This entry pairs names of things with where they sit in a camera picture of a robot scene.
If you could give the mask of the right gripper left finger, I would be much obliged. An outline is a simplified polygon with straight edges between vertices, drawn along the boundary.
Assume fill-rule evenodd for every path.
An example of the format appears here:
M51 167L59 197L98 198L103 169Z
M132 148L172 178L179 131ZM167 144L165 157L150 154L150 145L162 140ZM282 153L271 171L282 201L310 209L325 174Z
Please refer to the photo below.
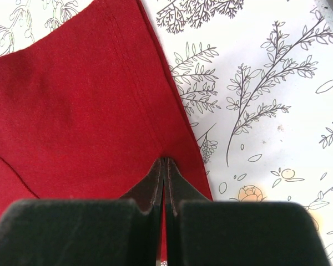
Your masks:
M164 160L119 199L23 199L0 218L0 265L160 265Z

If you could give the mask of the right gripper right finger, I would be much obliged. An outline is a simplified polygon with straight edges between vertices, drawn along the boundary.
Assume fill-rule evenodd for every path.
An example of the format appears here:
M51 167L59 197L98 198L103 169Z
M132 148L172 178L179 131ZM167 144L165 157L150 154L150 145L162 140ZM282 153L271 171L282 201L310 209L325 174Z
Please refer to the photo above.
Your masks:
M311 216L296 203L213 202L165 160L169 265L329 265Z

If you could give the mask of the red t-shirt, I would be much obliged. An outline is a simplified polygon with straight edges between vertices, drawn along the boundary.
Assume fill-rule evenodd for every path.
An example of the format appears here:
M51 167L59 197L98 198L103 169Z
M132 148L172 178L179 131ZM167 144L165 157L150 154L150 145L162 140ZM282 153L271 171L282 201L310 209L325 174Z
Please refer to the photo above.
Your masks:
M141 1L93 1L0 57L0 218L20 200L117 200L159 158L211 198Z

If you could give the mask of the floral tablecloth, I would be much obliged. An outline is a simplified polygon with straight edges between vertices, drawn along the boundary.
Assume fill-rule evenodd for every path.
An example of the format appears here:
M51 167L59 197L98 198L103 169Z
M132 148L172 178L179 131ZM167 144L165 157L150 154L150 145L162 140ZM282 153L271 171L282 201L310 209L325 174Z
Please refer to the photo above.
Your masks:
M0 1L0 57L93 1ZM333 265L333 27L318 1L141 1L216 201L286 201Z

